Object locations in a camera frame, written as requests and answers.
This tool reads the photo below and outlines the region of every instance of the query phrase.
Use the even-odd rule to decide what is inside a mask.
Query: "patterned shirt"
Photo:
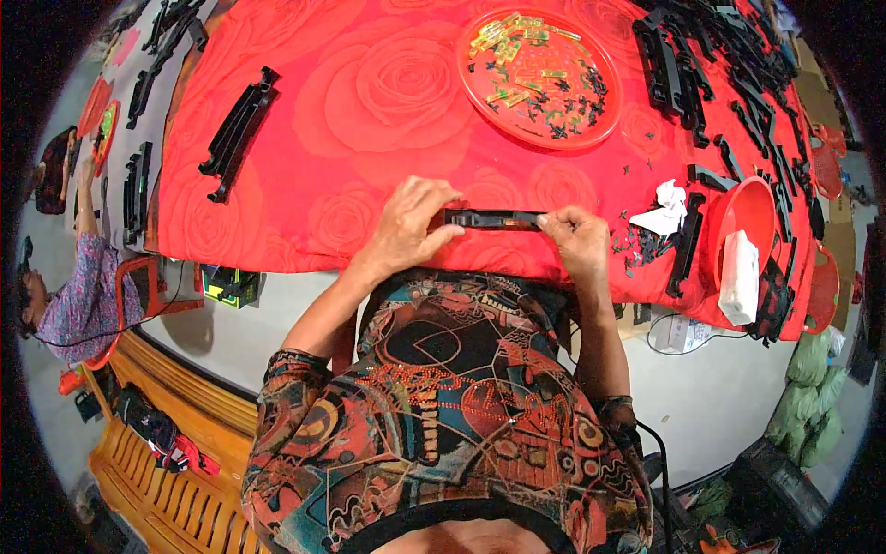
[[[66,345],[120,329],[114,291],[119,264],[120,253],[107,240],[82,233],[77,241],[74,274],[50,300],[37,326],[37,336]],[[126,325],[137,324],[144,318],[144,312],[136,284],[129,275],[123,278],[123,291]],[[104,352],[113,340],[114,335],[110,335],[71,347],[47,346],[55,356],[74,364]]]
[[[343,374],[298,350],[271,358],[243,481],[261,540],[372,551],[446,520],[510,519],[556,553],[645,552],[630,398],[581,393],[520,281],[412,275]]]

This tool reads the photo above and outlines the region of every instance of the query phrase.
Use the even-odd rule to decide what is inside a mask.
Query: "forearm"
[[[607,285],[578,289],[581,353],[575,379],[589,399],[628,396],[631,377]]]
[[[98,223],[96,214],[92,209],[92,190],[89,186],[77,187],[77,238],[83,233],[98,235]]]
[[[281,348],[296,348],[321,358],[331,357],[338,330],[379,282],[361,266],[352,264],[302,314]]]

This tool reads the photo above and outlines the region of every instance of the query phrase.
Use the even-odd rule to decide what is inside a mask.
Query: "table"
[[[520,3],[564,12],[593,31],[614,58],[625,106],[609,139],[587,151],[544,151],[484,120],[451,67],[453,42],[469,21],[508,4],[519,7],[496,0],[237,2],[210,30],[199,61],[184,62],[145,248],[252,271],[343,268],[408,175],[446,178],[472,207],[550,210],[579,204],[604,217],[619,237],[627,231],[622,212],[629,217],[646,211],[664,181],[684,183],[687,164],[727,174],[717,148],[694,148],[688,131],[649,106],[631,29],[646,12],[626,0]],[[738,4],[750,9],[744,1]],[[774,173],[729,109],[739,97],[727,83],[725,62],[696,54],[717,97],[704,103],[708,137],[723,133],[746,173],[754,165]],[[262,66],[282,76],[276,84],[280,94],[245,156],[229,202],[214,204],[206,195],[218,182],[197,166],[244,87],[260,79]],[[425,82],[435,83],[432,92],[420,87]],[[787,96],[800,110],[792,87]],[[773,98],[767,101],[775,105]],[[799,157],[787,114],[779,110],[777,121],[776,143],[789,159]],[[703,192],[707,207],[720,195],[699,184],[689,190]],[[804,205],[802,193],[795,204]],[[730,327],[700,262],[707,256],[708,222],[682,299],[665,294],[673,250],[632,268],[633,277],[624,261],[633,254],[625,251],[610,259],[613,301],[660,303]],[[798,256],[790,285],[797,299],[782,339],[797,339],[803,330],[815,257],[805,209],[795,209],[791,223]],[[789,248],[776,246],[773,257],[786,268]],[[532,233],[469,230],[429,265],[566,281],[555,248]]]

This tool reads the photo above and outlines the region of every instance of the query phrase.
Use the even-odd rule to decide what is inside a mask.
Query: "tiled floor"
[[[98,68],[80,66],[51,117],[47,137],[76,122]],[[847,160],[853,183],[869,182],[866,164]],[[62,216],[39,215],[30,204],[22,219],[22,237],[35,244],[32,264],[54,290],[70,275],[74,263],[74,238],[63,228]],[[871,210],[859,209],[859,239]],[[167,281],[175,289],[180,264],[169,264]],[[182,285],[189,291],[190,265]],[[260,389],[268,357],[310,302],[335,279],[334,273],[267,275],[255,306],[239,310],[211,301],[200,311],[162,316],[143,325],[146,332],[176,353],[245,390]],[[850,315],[851,339],[857,308]],[[645,337],[625,342],[634,407],[640,420],[655,428],[668,447],[672,484],[679,485],[732,461],[766,427],[781,396],[783,377],[794,344],[779,342],[766,349],[751,339],[715,339],[697,352],[665,356],[653,352]],[[850,342],[840,360],[845,361]],[[59,477],[70,488],[84,471],[86,455],[97,442],[102,423],[80,422],[73,398],[58,394],[58,373],[66,369],[34,340],[23,345],[31,402],[43,440]],[[815,482],[832,497],[847,464],[852,460],[867,422],[872,386],[847,381],[839,407],[845,434],[825,463],[813,470]],[[656,443],[643,437],[647,451]]]

